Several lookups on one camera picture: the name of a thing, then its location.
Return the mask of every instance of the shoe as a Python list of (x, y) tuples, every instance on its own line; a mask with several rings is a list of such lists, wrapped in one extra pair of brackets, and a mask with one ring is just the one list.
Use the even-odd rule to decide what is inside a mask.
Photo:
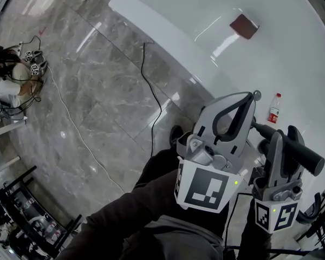
[(183, 129), (179, 125), (172, 127), (170, 131), (170, 146), (171, 148), (177, 148), (177, 140), (183, 136)]
[(26, 52), (24, 58), (27, 62), (33, 63), (36, 61), (36, 58), (40, 56), (42, 56), (42, 51), (35, 50)]
[(33, 63), (30, 67), (31, 75), (39, 75), (40, 77), (42, 77), (46, 73), (47, 67), (47, 61), (43, 61), (41, 63)]

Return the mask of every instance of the white cable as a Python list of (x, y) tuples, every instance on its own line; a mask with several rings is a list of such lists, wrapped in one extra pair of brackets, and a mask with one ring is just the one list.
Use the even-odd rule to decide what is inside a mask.
[(98, 164), (99, 164), (99, 165), (100, 165), (100, 166), (105, 170), (105, 172), (107, 173), (108, 178), (109, 178), (109, 179), (110, 179), (110, 180), (111, 180), (115, 185), (117, 185), (117, 187), (118, 187), (118, 188), (119, 188), (123, 193), (125, 193), (124, 190), (122, 189), (122, 187), (119, 186), (119, 184), (118, 184), (116, 181), (114, 181), (114, 180), (110, 177), (110, 175), (109, 175), (108, 171), (106, 170), (106, 168), (105, 168), (105, 167), (104, 167), (104, 166), (103, 166), (103, 165), (102, 165), (102, 164), (101, 164), (101, 163), (96, 159), (94, 153), (90, 150), (89, 146), (87, 146), (86, 142), (83, 140), (80, 130), (78, 129), (78, 127), (76, 126), (76, 124), (75, 124), (74, 121), (72, 120), (71, 115), (70, 115), (70, 111), (69, 111), (68, 107), (66, 106), (65, 102), (63, 101), (63, 98), (61, 97), (61, 93), (60, 93), (59, 87), (58, 87), (58, 85), (56, 84), (56, 82), (55, 82), (55, 80), (54, 80), (53, 71), (52, 71), (52, 69), (51, 69), (49, 66), (48, 66), (48, 68), (49, 68), (49, 70), (50, 70), (50, 72), (51, 72), (51, 74), (52, 74), (52, 80), (53, 80), (54, 85), (56, 86), (56, 88), (57, 88), (57, 90), (58, 90), (60, 100), (61, 100), (61, 102), (63, 103), (63, 105), (64, 105), (64, 107), (65, 107), (65, 109), (66, 109), (66, 111), (67, 111), (67, 113), (68, 113), (68, 115), (69, 115), (69, 118), (70, 118), (72, 124), (75, 126), (75, 128), (76, 128), (78, 134), (80, 135), (80, 138), (81, 138), (82, 142), (84, 143), (84, 145), (86, 146), (86, 148), (89, 150), (89, 152), (90, 152), (91, 155), (93, 156), (94, 160), (95, 160), (95, 161), (96, 161), (96, 162), (97, 162), (97, 163), (98, 163)]

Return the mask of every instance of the marble floor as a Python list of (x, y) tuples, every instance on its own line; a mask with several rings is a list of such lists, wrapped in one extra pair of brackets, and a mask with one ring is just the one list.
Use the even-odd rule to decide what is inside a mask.
[[(132, 189), (150, 157), (151, 126), (159, 114), (140, 74), (147, 40), (111, 11), (109, 1), (11, 0), (0, 24), (4, 47), (34, 35), (41, 38), (69, 109), (68, 113), (48, 71), (42, 101), (27, 110), (27, 125), (10, 137), (25, 165), (37, 165), (35, 178), (72, 216), (89, 215), (121, 196), (107, 172), (125, 192)], [(323, 0), (311, 3), (325, 22)], [(144, 73), (163, 109), (154, 127), (157, 153), (169, 147), (173, 125), (191, 129), (204, 101), (152, 46), (147, 45)], [(24, 46), (37, 48), (37, 41)], [(246, 165), (256, 165), (250, 147), (246, 156)]]

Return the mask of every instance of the white marker cube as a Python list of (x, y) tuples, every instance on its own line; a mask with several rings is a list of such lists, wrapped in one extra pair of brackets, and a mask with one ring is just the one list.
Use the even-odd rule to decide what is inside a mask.
[(31, 53), (31, 51), (26, 52), (24, 58), (27, 62), (31, 61), (33, 59), (33, 54)]
[(191, 207), (220, 213), (236, 193), (242, 177), (179, 159), (174, 196), (184, 209)]
[(255, 223), (272, 234), (293, 226), (301, 200), (261, 201), (255, 199)]
[(31, 72), (32, 75), (37, 75), (39, 70), (40, 70), (40, 68), (35, 63), (32, 64), (31, 67), (30, 67), (30, 72)]

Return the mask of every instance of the water bottle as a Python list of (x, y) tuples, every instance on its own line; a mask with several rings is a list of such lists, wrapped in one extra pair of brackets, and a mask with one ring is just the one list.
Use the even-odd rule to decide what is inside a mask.
[(278, 115), (280, 114), (280, 99), (281, 94), (277, 93), (271, 102), (270, 112), (267, 117), (267, 124), (270, 126), (277, 123)]

